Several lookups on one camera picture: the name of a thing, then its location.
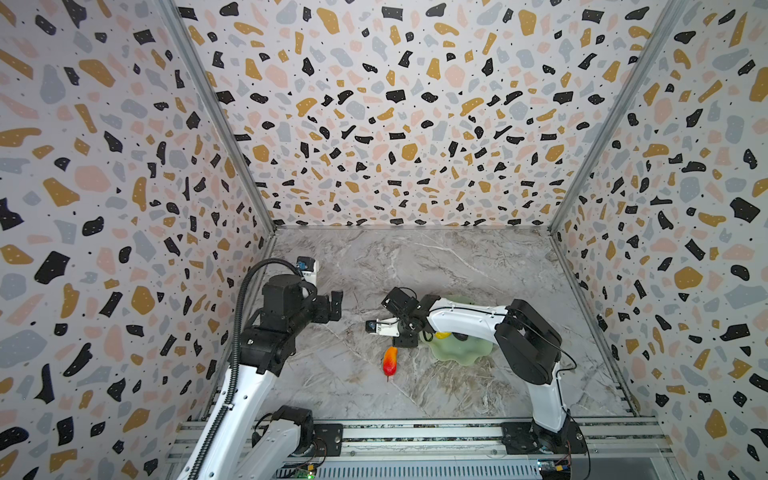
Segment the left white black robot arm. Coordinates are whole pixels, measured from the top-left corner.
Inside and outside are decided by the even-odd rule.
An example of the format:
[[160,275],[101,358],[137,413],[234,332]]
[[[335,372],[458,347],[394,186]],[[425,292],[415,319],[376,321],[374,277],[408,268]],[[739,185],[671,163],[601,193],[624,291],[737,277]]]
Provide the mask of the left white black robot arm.
[[263,285],[259,316],[237,337],[222,393],[181,479],[271,479],[291,456],[313,448],[312,413],[281,407],[245,450],[262,404],[296,352],[299,334],[310,324],[340,320],[343,298],[341,291],[319,294],[296,274],[276,275]]

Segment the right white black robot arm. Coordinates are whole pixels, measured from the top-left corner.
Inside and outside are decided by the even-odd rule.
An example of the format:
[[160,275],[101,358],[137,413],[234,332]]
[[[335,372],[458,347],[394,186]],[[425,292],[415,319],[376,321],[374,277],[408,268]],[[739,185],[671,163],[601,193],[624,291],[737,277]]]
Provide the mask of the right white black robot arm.
[[400,287],[382,301],[391,314],[369,320],[370,334],[393,339],[394,347],[413,348],[422,334],[459,334],[498,346],[511,371],[526,382],[535,431],[561,436],[568,412],[562,399],[562,338],[529,303],[516,299],[507,306],[480,306],[438,295],[421,299]]

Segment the red yellow fake pepper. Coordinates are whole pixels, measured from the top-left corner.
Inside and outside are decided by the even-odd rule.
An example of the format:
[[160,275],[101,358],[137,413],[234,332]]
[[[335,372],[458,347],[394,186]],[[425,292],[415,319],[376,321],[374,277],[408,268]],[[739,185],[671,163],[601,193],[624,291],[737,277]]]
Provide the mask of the red yellow fake pepper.
[[397,355],[398,349],[396,347],[389,347],[382,360],[382,371],[387,378],[393,377],[397,372]]

